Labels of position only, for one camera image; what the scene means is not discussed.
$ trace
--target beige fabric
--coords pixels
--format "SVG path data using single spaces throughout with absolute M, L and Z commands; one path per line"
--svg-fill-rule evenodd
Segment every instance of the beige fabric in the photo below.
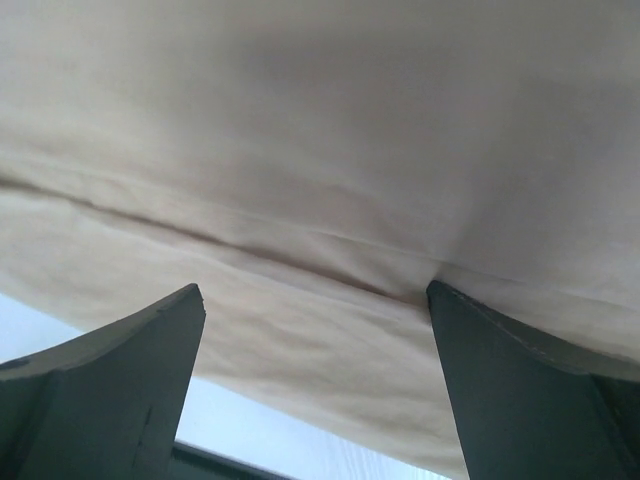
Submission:
M 2 2 L 0 290 L 92 329 L 198 282 L 200 375 L 465 477 L 432 278 L 640 359 L 638 35 L 623 0 Z

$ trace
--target beige cloth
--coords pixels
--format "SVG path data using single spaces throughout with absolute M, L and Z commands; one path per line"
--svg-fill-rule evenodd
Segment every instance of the beige cloth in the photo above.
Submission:
M 0 290 L 93 329 L 195 281 L 198 374 L 465 477 L 432 278 L 640 359 L 639 35 L 625 0 L 2 2 Z

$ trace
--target cloth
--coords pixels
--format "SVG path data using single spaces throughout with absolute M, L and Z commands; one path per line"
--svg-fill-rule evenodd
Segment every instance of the cloth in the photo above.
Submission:
M 640 359 L 639 35 L 626 0 L 5 1 L 0 290 L 88 330 L 197 282 L 197 374 L 464 478 L 431 279 Z

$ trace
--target dark gray object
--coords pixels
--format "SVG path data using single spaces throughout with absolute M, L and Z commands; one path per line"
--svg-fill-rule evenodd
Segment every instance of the dark gray object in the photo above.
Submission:
M 0 479 L 162 479 L 202 335 L 190 285 L 0 365 Z
M 640 479 L 640 367 L 441 282 L 433 330 L 472 480 Z

